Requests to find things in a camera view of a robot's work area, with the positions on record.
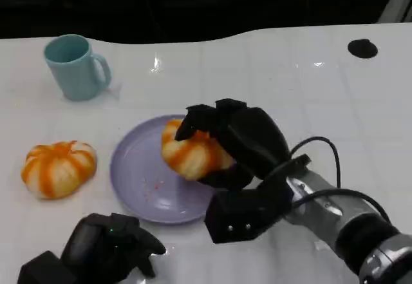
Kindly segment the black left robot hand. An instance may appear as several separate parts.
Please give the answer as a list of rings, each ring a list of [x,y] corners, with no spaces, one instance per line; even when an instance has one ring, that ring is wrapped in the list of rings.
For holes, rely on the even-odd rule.
[[[141,228],[139,219],[91,213],[74,228],[61,261],[80,283],[120,283],[134,269],[154,278],[152,255],[164,255],[163,243]]]

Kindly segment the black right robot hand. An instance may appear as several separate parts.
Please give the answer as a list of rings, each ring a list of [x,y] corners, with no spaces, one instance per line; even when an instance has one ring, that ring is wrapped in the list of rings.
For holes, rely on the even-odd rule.
[[[265,179],[276,167],[290,160],[286,139],[276,123],[261,108],[248,107],[234,99],[189,106],[177,141],[191,138],[195,131],[208,133],[234,159],[227,169],[208,173],[200,183],[217,189],[240,190],[254,177]]]

